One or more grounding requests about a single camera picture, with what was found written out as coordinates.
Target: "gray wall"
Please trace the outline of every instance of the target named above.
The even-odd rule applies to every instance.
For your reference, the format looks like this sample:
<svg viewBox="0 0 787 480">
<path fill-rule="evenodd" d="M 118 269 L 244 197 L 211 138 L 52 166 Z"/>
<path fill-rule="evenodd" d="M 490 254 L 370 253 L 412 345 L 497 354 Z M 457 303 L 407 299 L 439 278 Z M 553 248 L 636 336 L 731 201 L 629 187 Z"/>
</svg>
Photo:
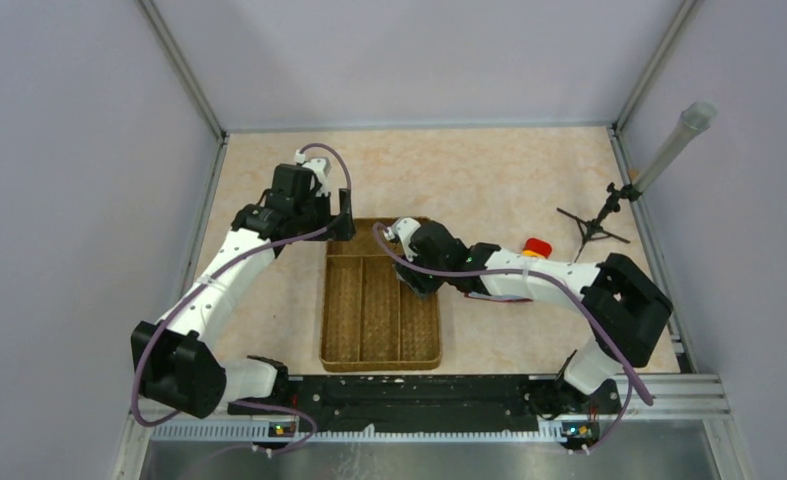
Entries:
<svg viewBox="0 0 787 480">
<path fill-rule="evenodd" d="M 0 479 L 110 473 L 215 152 L 133 1 L 0 0 Z"/>
<path fill-rule="evenodd" d="M 158 0 L 223 126 L 606 123 L 674 0 Z"/>
<path fill-rule="evenodd" d="M 636 163 L 698 98 L 716 122 L 646 201 L 699 366 L 761 478 L 787 478 L 787 1 L 702 6 L 628 129 Z"/>
</svg>

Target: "tripod stand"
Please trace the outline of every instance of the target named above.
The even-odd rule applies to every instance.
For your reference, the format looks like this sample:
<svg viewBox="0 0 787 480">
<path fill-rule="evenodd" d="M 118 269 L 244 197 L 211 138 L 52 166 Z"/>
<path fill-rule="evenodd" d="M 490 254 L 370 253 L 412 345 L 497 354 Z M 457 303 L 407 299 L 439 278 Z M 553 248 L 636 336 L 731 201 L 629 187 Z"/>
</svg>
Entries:
<svg viewBox="0 0 787 480">
<path fill-rule="evenodd" d="M 628 199 L 629 202 L 635 202 L 638 198 L 649 188 L 649 185 L 658 178 L 667 166 L 681 153 L 682 150 L 694 138 L 698 137 L 700 133 L 708 130 L 711 126 L 711 120 L 717 115 L 717 107 L 705 101 L 694 102 L 687 110 L 683 111 L 676 128 L 670 133 L 670 136 L 664 141 L 655 155 L 655 159 L 640 175 L 634 183 L 627 183 L 619 190 L 612 182 L 608 185 L 608 198 L 605 204 L 599 210 L 599 215 L 591 220 L 583 220 L 572 213 L 558 208 L 558 212 L 566 215 L 576 221 L 579 233 L 581 234 L 581 247 L 578 254 L 576 254 L 576 261 L 581 256 L 584 247 L 593 241 L 604 240 L 606 238 L 613 238 L 623 243 L 630 243 L 625 238 L 609 232 L 602 228 L 602 222 L 611 213 L 620 211 L 620 200 Z"/>
<path fill-rule="evenodd" d="M 559 213 L 566 215 L 576 221 L 576 226 L 578 227 L 579 233 L 581 234 L 581 248 L 579 248 L 575 260 L 578 260 L 578 258 L 581 256 L 581 252 L 584 250 L 584 247 L 588 244 L 588 242 L 613 238 L 623 243 L 631 243 L 629 240 L 617 235 L 616 233 L 609 232 L 608 230 L 602 228 L 602 222 L 611 213 L 620 211 L 620 200 L 628 198 L 630 202 L 633 202 L 637 200 L 638 197 L 640 197 L 640 192 L 635 190 L 631 184 L 624 185 L 623 188 L 617 190 L 614 186 L 614 183 L 611 182 L 611 184 L 608 185 L 608 193 L 610 193 L 610 195 L 608 195 L 608 199 L 605 200 L 605 205 L 603 205 L 599 210 L 599 215 L 597 215 L 596 218 L 592 220 L 582 220 L 578 216 L 558 207 Z"/>
</svg>

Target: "metal frame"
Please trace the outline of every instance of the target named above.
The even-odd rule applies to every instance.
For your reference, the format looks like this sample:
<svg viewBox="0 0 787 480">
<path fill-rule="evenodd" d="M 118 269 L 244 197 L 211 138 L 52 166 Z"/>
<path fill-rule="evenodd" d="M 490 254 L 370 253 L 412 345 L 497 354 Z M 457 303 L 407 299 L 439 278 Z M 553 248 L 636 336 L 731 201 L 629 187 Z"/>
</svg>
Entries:
<svg viewBox="0 0 787 480">
<path fill-rule="evenodd" d="M 531 375 L 532 379 L 550 379 L 553 375 Z M 642 374 L 644 383 L 656 397 L 656 405 L 647 407 L 635 396 L 623 421 L 669 422 L 672 420 L 701 420 L 709 432 L 709 443 L 717 462 L 722 480 L 750 479 L 741 468 L 743 449 L 732 441 L 735 437 L 731 411 L 725 398 L 722 384 L 713 374 Z M 628 380 L 617 377 L 617 388 L 625 397 Z M 163 416 L 170 409 L 163 405 L 143 400 L 143 410 L 149 416 Z M 613 415 L 601 415 L 603 420 Z M 558 423 L 583 421 L 585 416 L 562 415 Z M 149 442 L 154 441 L 201 441 L 201 442 L 252 442 L 268 440 L 264 437 L 265 424 L 247 416 L 229 416 L 224 405 L 204 420 L 181 414 L 161 427 L 150 429 L 138 425 L 132 417 L 123 434 L 114 467 L 114 480 L 136 480 L 146 460 Z M 554 442 L 561 437 L 556 426 L 544 422 L 539 432 L 496 432 L 491 434 L 383 434 L 371 429 L 355 433 L 322 434 L 312 438 L 313 443 L 355 442 L 507 442 L 540 443 Z"/>
<path fill-rule="evenodd" d="M 531 122 L 438 122 L 431 124 L 411 124 L 404 125 L 401 123 L 386 124 L 382 122 L 371 123 L 365 125 L 334 125 L 328 127 L 311 126 L 311 127 L 273 127 L 273 128 L 236 128 L 232 129 L 230 133 L 292 133 L 292 132 L 362 132 L 372 130 L 418 130 L 422 128 L 431 129 L 456 129 L 468 130 L 477 128 L 571 128 L 571 127 L 608 127 L 612 125 L 611 121 L 568 121 L 568 122 L 552 122 L 552 121 L 531 121 Z"/>
<path fill-rule="evenodd" d="M 211 178 L 209 179 L 206 197 L 203 200 L 201 211 L 198 213 L 198 228 L 193 238 L 189 260 L 186 266 L 184 275 L 184 285 L 182 292 L 186 290 L 195 274 L 195 268 L 198 261 L 201 244 L 204 239 L 204 232 L 207 227 L 207 221 L 213 205 L 213 200 L 216 194 L 216 187 L 219 181 L 222 164 L 224 162 L 225 154 L 228 145 L 228 134 L 222 129 L 218 118 L 213 111 L 210 103 L 207 100 L 202 88 L 197 81 L 195 75 L 189 67 L 184 55 L 182 54 L 178 44 L 173 38 L 169 28 L 163 20 L 154 0 L 135 0 L 140 7 L 144 17 L 147 19 L 150 27 L 155 33 L 156 40 L 164 51 L 167 60 L 171 64 L 173 70 L 176 72 L 179 81 L 187 92 L 190 100 L 193 102 L 195 108 L 208 125 L 208 128 L 219 140 L 218 151 L 215 157 Z M 679 10 L 667 29 L 664 37 L 661 40 L 658 48 L 651 57 L 649 63 L 639 78 L 637 84 L 634 86 L 626 104 L 622 108 L 618 118 L 609 127 L 608 133 L 611 140 L 611 145 L 614 150 L 614 155 L 617 160 L 617 165 L 620 170 L 620 175 L 623 181 L 628 181 L 628 172 L 631 168 L 632 162 L 629 158 L 628 152 L 625 148 L 622 133 L 629 125 L 634 117 L 635 112 L 642 103 L 646 93 L 651 85 L 657 78 L 658 73 L 666 64 L 666 61 L 673 49 L 673 45 L 684 31 L 685 26 L 690 19 L 695 15 L 698 7 L 701 5 L 701 0 L 683 0 Z M 590 124 L 601 125 L 598 122 L 590 122 Z M 456 128 L 482 127 L 481 125 L 456 125 Z M 545 126 L 540 124 L 531 124 L 526 126 Z M 655 228 L 650 219 L 648 210 L 644 200 L 632 203 L 632 212 L 640 232 L 641 242 L 643 243 L 644 250 L 647 255 L 652 275 L 655 281 L 662 287 L 662 289 L 671 296 L 677 296 L 673 292 L 672 281 L 667 274 L 667 268 L 664 257 L 661 254 L 658 242 L 656 240 Z M 719 378 L 711 374 L 694 374 L 693 362 L 690 358 L 692 351 L 691 342 L 686 335 L 685 330 L 681 327 L 678 314 L 674 314 L 670 321 L 670 331 L 674 346 L 676 347 L 677 356 L 680 358 L 680 366 L 682 368 L 681 374 L 644 374 L 642 378 L 647 383 L 653 395 L 656 396 L 656 405 L 652 408 L 646 407 L 642 402 L 633 401 L 629 406 L 629 414 L 624 418 L 625 421 L 671 421 L 671 420 L 702 420 L 706 433 L 708 436 L 711 453 L 717 464 L 717 469 L 722 480 L 736 480 L 746 479 L 750 480 L 755 478 L 749 457 L 746 453 L 740 436 L 737 433 L 737 426 L 731 416 L 728 402 L 726 401 L 725 393 Z M 625 396 L 627 390 L 627 381 L 625 378 L 617 378 L 618 389 L 621 395 Z M 168 409 L 162 405 L 154 404 L 150 401 L 142 402 L 142 409 L 147 414 L 157 415 Z M 573 418 L 569 416 L 562 417 L 562 420 L 572 421 Z M 178 422 L 177 425 L 184 422 L 190 422 L 191 417 L 179 415 L 177 419 L 172 422 Z M 245 424 L 250 425 L 248 417 L 228 416 L 224 408 L 218 409 L 211 417 L 206 420 L 195 420 L 199 426 L 218 427 L 219 425 L 230 424 Z M 158 431 L 162 437 L 160 441 L 168 441 L 167 435 L 171 432 L 183 432 L 184 430 L 169 430 Z M 213 432 L 219 432 L 218 428 L 214 430 L 194 430 L 194 432 L 210 432 L 211 435 L 207 438 L 202 437 L 203 441 L 211 440 L 226 440 L 225 437 L 213 435 Z M 129 415 L 125 430 L 122 437 L 120 449 L 118 451 L 116 464 L 113 470 L 112 478 L 116 480 L 124 479 L 138 479 L 144 462 L 146 461 L 146 452 L 148 449 L 149 441 L 155 431 L 147 429 L 138 425 L 133 418 Z M 548 439 L 554 441 L 554 438 L 548 434 L 549 426 L 546 426 L 545 435 L 522 435 L 514 436 L 514 438 L 504 438 L 502 434 L 497 433 L 496 436 L 490 436 L 491 439 L 500 441 L 543 441 Z M 374 432 L 361 432 L 356 436 L 353 435 L 331 435 L 328 437 L 320 437 L 317 441 L 414 441 L 415 438 L 410 438 L 403 435 L 396 438 L 380 438 Z M 484 441 L 481 436 L 462 437 L 458 441 Z M 449 441 L 449 438 L 421 438 L 419 441 Z"/>
<path fill-rule="evenodd" d="M 611 148 L 614 150 L 614 157 L 617 160 L 620 176 L 624 183 L 629 183 L 631 182 L 629 170 L 633 168 L 633 165 L 623 144 L 622 136 L 616 133 L 614 127 L 608 129 L 608 136 L 611 140 Z M 658 237 L 655 235 L 655 227 L 646 207 L 646 199 L 640 197 L 637 201 L 631 202 L 630 205 L 638 233 L 640 234 L 640 242 L 643 244 L 643 251 L 646 254 L 646 261 L 649 263 L 649 269 L 652 272 L 652 278 L 664 293 L 674 299 L 673 303 L 678 305 L 678 294 L 674 292 L 673 283 L 667 273 L 669 270 L 666 267 L 664 255 L 661 253 Z M 685 330 L 681 327 L 678 308 L 670 317 L 669 326 L 673 348 L 679 360 L 679 367 L 682 373 L 695 372 L 695 363 L 691 357 L 692 343 Z"/>
<path fill-rule="evenodd" d="M 225 130 L 220 126 L 219 120 L 216 118 L 216 113 L 214 113 L 213 108 L 211 108 L 204 91 L 202 91 L 201 85 L 199 85 L 198 80 L 196 80 L 196 76 L 193 75 L 190 65 L 187 63 L 187 60 L 181 53 L 181 49 L 178 47 L 178 43 L 175 42 L 175 38 L 169 31 L 169 27 L 166 26 L 166 22 L 164 22 L 163 16 L 160 14 L 154 0 L 135 1 L 140 7 L 143 16 L 149 22 L 149 26 L 152 32 L 154 32 L 160 48 L 163 50 L 163 53 L 166 54 L 166 59 L 169 61 L 169 64 L 172 65 L 175 74 L 178 75 L 178 80 L 181 82 L 181 85 L 193 102 L 193 106 L 196 107 L 199 115 L 201 115 L 202 119 L 207 123 L 213 135 L 219 140 L 224 140 L 226 136 Z"/>
<path fill-rule="evenodd" d="M 673 21 L 670 22 L 670 26 L 667 27 L 664 38 L 661 39 L 661 43 L 658 45 L 658 48 L 655 49 L 655 53 L 652 54 L 652 58 L 649 59 L 649 63 L 643 69 L 643 73 L 637 80 L 637 84 L 635 84 L 632 92 L 629 94 L 626 104 L 620 111 L 620 115 L 614 122 L 613 128 L 617 133 L 622 133 L 629 122 L 631 122 L 632 118 L 634 118 L 634 113 L 637 111 L 641 102 L 643 102 L 646 93 L 655 82 L 661 68 L 667 62 L 667 58 L 672 52 L 673 46 L 684 31 L 685 26 L 694 15 L 696 15 L 701 4 L 702 0 L 682 1 L 679 10 L 676 12 L 676 16 L 673 18 Z"/>
<path fill-rule="evenodd" d="M 222 137 L 219 141 L 219 145 L 217 145 L 216 159 L 214 160 L 213 169 L 208 179 L 208 186 L 205 191 L 205 198 L 202 202 L 202 209 L 199 211 L 198 218 L 196 219 L 196 233 L 193 236 L 193 243 L 190 246 L 190 253 L 187 256 L 187 266 L 179 295 L 183 295 L 184 292 L 193 285 L 193 279 L 196 275 L 196 266 L 199 264 L 199 255 L 202 252 L 202 243 L 205 241 L 205 231 L 207 230 L 208 219 L 213 209 L 213 200 L 216 198 L 216 188 L 219 185 L 219 177 L 222 174 L 222 165 L 225 163 L 225 155 L 228 153 L 228 140 L 229 136 L 226 135 Z"/>
</svg>

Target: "marble tabletop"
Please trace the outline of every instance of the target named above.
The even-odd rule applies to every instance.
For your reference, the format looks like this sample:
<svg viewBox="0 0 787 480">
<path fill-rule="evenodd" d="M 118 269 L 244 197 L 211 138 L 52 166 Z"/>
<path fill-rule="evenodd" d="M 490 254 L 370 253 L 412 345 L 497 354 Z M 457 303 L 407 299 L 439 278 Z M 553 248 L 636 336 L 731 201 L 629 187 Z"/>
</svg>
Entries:
<svg viewBox="0 0 787 480">
<path fill-rule="evenodd" d="M 233 134 L 199 272 L 235 213 L 270 185 L 275 165 L 291 163 L 294 151 L 310 142 L 331 145 L 348 163 L 355 217 L 426 216 L 468 245 L 520 250 L 537 237 L 552 244 L 553 260 L 571 261 L 580 245 L 575 223 L 555 208 L 593 217 L 608 183 L 619 184 L 603 127 Z M 333 172 L 332 188 L 339 188 L 342 173 L 336 165 Z M 611 215 L 606 225 L 631 243 L 591 243 L 579 261 L 619 252 L 648 272 L 631 210 Z M 292 373 L 325 373 L 319 360 L 324 255 L 320 243 L 284 249 L 239 302 L 215 352 L 220 361 L 253 354 L 279 360 Z M 433 373 L 554 373 L 592 336 L 577 312 L 547 304 L 471 300 L 449 286 L 439 303 L 443 357 Z M 668 332 L 642 371 L 678 371 Z"/>
</svg>

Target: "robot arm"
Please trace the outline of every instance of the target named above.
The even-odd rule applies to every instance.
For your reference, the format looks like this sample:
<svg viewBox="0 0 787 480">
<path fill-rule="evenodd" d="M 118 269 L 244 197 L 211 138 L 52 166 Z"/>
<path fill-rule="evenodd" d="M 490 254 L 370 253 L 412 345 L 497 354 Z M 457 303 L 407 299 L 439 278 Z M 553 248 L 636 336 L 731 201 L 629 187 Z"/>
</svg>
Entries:
<svg viewBox="0 0 787 480">
<path fill-rule="evenodd" d="M 467 248 L 442 224 L 420 225 L 400 218 L 384 231 L 389 241 L 401 242 L 405 259 L 413 265 L 445 272 L 515 269 L 522 273 L 469 277 L 440 277 L 396 264 L 396 272 L 418 295 L 428 295 L 443 283 L 464 293 L 517 296 L 577 311 L 576 304 L 554 284 L 528 275 L 539 272 L 563 282 L 584 305 L 633 367 L 644 367 L 673 311 L 670 300 L 628 257 L 612 253 L 601 263 L 566 263 L 527 257 L 498 245 L 477 243 Z M 591 395 L 623 370 L 602 338 L 594 337 L 574 353 L 559 374 L 584 395 Z"/>
<path fill-rule="evenodd" d="M 187 294 L 202 290 L 177 313 L 155 343 L 143 370 L 140 395 L 204 418 L 216 408 L 226 387 L 233 398 L 270 394 L 276 377 L 273 365 L 249 360 L 249 365 L 237 372 L 243 378 L 233 378 L 239 380 L 234 383 L 243 385 L 243 390 L 233 391 L 231 376 L 226 376 L 212 351 L 239 299 L 252 280 L 280 255 L 283 246 L 262 249 L 239 261 L 237 257 L 326 226 L 325 233 L 309 240 L 350 240 L 355 235 L 351 192 L 340 190 L 340 213 L 331 215 L 330 171 L 327 158 L 306 160 L 297 152 L 294 165 L 275 168 L 272 187 L 261 197 L 263 205 L 250 204 L 237 212 L 216 257 Z M 168 318 L 176 307 L 161 318 Z M 135 367 L 157 329 L 155 324 L 140 322 L 131 334 Z"/>
</svg>

